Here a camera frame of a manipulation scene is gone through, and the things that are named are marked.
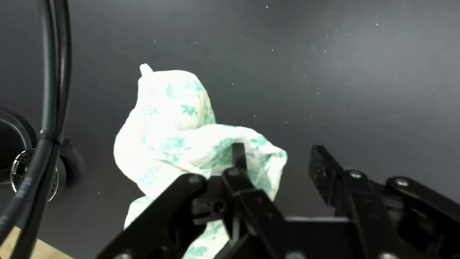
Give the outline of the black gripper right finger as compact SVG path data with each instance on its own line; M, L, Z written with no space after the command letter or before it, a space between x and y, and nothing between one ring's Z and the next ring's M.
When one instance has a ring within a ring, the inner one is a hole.
M386 208L363 173L344 170L323 146L313 146L309 176L334 215L353 225L363 259L398 259Z

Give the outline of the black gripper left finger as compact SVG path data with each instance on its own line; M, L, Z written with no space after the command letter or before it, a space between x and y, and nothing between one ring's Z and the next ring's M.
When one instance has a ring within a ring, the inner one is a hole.
M268 196L252 186L242 144L231 146L231 167L222 173L228 197L228 251L224 259L286 259L287 222Z

